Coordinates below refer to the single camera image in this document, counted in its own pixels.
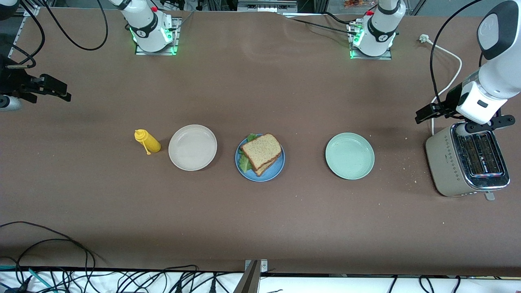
yellow squeeze bottle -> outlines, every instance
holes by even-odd
[[[145,147],[147,155],[150,155],[150,152],[157,153],[161,149],[161,144],[144,129],[136,130],[134,138]]]

bread slice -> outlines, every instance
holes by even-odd
[[[264,171],[266,171],[269,167],[271,167],[277,161],[277,159],[278,159],[278,157],[271,160],[271,162],[269,162],[268,164],[265,164],[264,166],[260,167],[259,170],[257,170],[257,171],[253,170],[253,172],[255,172],[255,174],[257,174],[258,177],[262,176]]]
[[[252,163],[253,171],[257,171],[262,166],[270,163],[282,152],[280,143],[269,133],[243,144],[241,150],[250,160],[250,163]]]

mounting plate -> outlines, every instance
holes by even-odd
[[[181,17],[172,17],[172,25],[170,27],[177,28],[171,32],[173,41],[166,45],[162,50],[157,52],[147,52],[141,49],[137,44],[135,46],[136,55],[147,55],[147,56],[174,56],[177,55],[177,47],[179,46],[179,37],[181,35]]]

white cable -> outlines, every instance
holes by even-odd
[[[422,43],[429,43],[431,45],[434,45],[433,42],[431,42],[431,40],[429,40],[429,36],[426,35],[426,34],[422,34],[419,38],[420,42]],[[442,93],[444,93],[447,89],[449,89],[451,87],[451,85],[454,83],[454,81],[456,80],[457,76],[460,75],[460,71],[461,71],[461,68],[463,67],[463,61],[461,60],[461,58],[459,58],[458,56],[456,56],[456,54],[448,51],[448,50],[445,50],[444,48],[436,45],[436,48],[444,51],[445,53],[447,54],[450,54],[452,55],[454,58],[456,58],[459,62],[460,62],[460,67],[458,68],[456,74],[454,75],[454,77],[452,78],[451,82],[449,82],[449,84],[443,89],[441,90],[439,93],[438,93],[438,96],[440,96]],[[431,101],[431,103],[434,103],[436,101],[436,97],[434,97]],[[434,136],[434,118],[431,118],[430,119],[430,131],[431,131],[431,134]]]

table surface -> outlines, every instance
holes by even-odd
[[[102,40],[99,10],[55,11],[78,43]],[[28,72],[66,82],[72,101],[41,96],[0,115],[1,222],[66,233],[104,267],[234,271],[260,258],[275,272],[521,275],[519,126],[497,131],[512,182],[495,202],[446,198],[432,183],[430,125],[414,122],[433,95],[430,45],[417,38],[434,36],[444,19],[405,17],[384,62],[350,59],[341,33],[274,13],[196,12],[177,56],[135,56],[121,13],[106,13],[109,38],[95,52],[75,48],[47,12],[38,15],[46,42]],[[304,19],[341,28],[325,16]],[[463,59],[457,82],[477,68],[479,21],[456,18],[440,38]],[[39,41],[28,20],[18,45],[31,52]],[[457,61],[440,53],[435,64],[443,88]],[[521,100],[503,112],[521,112]],[[437,129],[453,122],[438,119]],[[218,141],[198,172],[168,157],[169,139],[189,124]],[[159,153],[147,156],[135,142],[139,128],[162,143]],[[273,133],[284,147],[286,165],[272,181],[251,182],[236,169],[234,152],[251,132]],[[363,179],[343,180],[325,162],[327,142],[341,132],[374,148]],[[49,236],[10,226],[0,250],[17,255]],[[22,265],[83,261],[74,246],[48,243]]]

